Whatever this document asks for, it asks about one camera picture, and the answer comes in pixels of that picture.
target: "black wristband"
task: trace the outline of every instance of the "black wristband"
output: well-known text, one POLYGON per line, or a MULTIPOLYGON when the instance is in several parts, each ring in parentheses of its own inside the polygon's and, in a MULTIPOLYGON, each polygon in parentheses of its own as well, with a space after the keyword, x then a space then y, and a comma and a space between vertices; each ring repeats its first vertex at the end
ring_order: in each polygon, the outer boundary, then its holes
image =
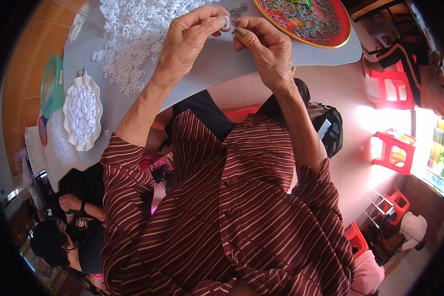
POLYGON ((82 201, 81 202, 81 205, 80 205, 80 210, 81 210, 81 212, 83 212, 83 213, 85 213, 86 212, 86 210, 84 210, 84 207, 86 206, 86 202, 85 201, 82 201))

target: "white shirt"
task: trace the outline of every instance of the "white shirt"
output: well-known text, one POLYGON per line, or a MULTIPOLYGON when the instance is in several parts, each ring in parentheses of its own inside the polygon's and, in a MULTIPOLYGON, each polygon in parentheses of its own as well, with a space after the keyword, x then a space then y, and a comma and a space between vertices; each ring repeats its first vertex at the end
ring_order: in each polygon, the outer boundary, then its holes
POLYGON ((414 216, 412 212, 404 214, 399 233, 403 234, 407 242, 402 246, 402 251, 414 248, 426 235, 427 221, 423 216, 414 216))
POLYGON ((374 293, 385 278, 385 269, 375 261, 372 250, 355 259, 355 278, 349 296, 362 296, 374 293))

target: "table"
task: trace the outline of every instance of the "table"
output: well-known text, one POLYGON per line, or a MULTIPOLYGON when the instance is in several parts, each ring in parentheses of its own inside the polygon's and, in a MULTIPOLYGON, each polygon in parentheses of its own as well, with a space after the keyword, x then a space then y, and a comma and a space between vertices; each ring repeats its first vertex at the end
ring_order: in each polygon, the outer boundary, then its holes
MULTIPOLYGON (((241 2, 240 0, 224 0, 219 4, 226 9, 232 9, 240 7, 241 2)), ((243 3, 245 2, 247 3, 248 11, 243 13, 243 15, 263 16, 253 1, 243 1, 243 3)), ((44 148, 44 154, 48 163, 46 172, 48 173, 54 191, 58 191, 59 180, 70 169, 85 170, 99 161, 102 152, 110 140, 110 136, 104 135, 104 131, 110 130, 112 132, 117 128, 119 122, 138 96, 138 94, 135 93, 130 98, 125 98, 116 84, 110 85, 108 79, 102 77, 101 69, 105 66, 105 59, 102 59, 100 62, 91 61, 92 54, 104 48, 107 38, 103 37, 103 33, 104 30, 102 28, 90 21, 86 21, 77 39, 73 43, 69 43, 69 40, 66 40, 64 46, 63 77, 65 92, 71 87, 73 80, 76 78, 77 70, 84 67, 88 75, 94 77, 94 81, 101 89, 100 100, 104 112, 100 120, 102 132, 99 139, 95 141, 94 147, 89 151, 76 152, 77 157, 75 157, 75 163, 62 165, 54 155, 53 149, 50 149, 48 146, 44 148)), ((336 66, 356 62, 362 55, 360 42, 353 28, 351 29, 349 40, 340 48, 322 49, 294 39, 292 39, 292 42, 293 66, 336 66)), ((149 60, 144 64, 142 69, 146 71, 145 76, 142 77, 142 82, 147 83, 154 72, 155 65, 149 60)), ((250 53, 246 50, 242 52, 234 51, 230 33, 222 33, 220 37, 207 40, 192 70, 181 79, 169 94, 160 112, 210 86, 256 71, 257 69, 250 53)), ((48 123, 46 128, 49 139, 53 136, 51 133, 51 124, 48 123)))

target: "black t-shirt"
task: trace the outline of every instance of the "black t-shirt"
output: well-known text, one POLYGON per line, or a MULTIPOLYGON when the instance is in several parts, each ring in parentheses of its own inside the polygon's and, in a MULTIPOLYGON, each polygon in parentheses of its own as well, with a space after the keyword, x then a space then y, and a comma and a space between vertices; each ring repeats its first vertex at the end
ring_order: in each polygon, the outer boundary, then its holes
POLYGON ((73 225, 67 225, 66 232, 78 243, 82 273, 103 273, 100 252, 105 246, 104 231, 102 223, 90 217, 77 218, 73 225))

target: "scalloped white bowl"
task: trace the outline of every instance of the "scalloped white bowl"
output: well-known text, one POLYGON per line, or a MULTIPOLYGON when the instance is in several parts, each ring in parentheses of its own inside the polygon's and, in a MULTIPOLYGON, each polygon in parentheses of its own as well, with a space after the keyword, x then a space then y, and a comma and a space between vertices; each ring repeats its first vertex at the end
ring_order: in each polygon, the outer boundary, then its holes
POLYGON ((64 111, 64 129, 68 133, 68 140, 69 142, 76 147, 77 151, 88 151, 92 147, 94 147, 95 141, 99 138, 100 132, 102 131, 102 125, 100 124, 100 118, 102 118, 102 103, 100 102, 100 88, 97 86, 97 84, 94 81, 94 78, 89 75, 83 75, 81 77, 77 77, 74 79, 74 83, 72 86, 68 89, 66 92, 66 100, 64 101, 64 106, 62 107, 64 111), (71 91, 75 88, 78 88, 81 85, 90 85, 91 91, 95 94, 95 109, 97 110, 95 115, 95 121, 97 122, 97 125, 95 126, 95 131, 90 135, 89 138, 86 139, 86 143, 84 146, 80 146, 76 141, 74 141, 74 138, 72 137, 71 128, 69 127, 69 121, 68 121, 68 104, 71 100, 71 91))

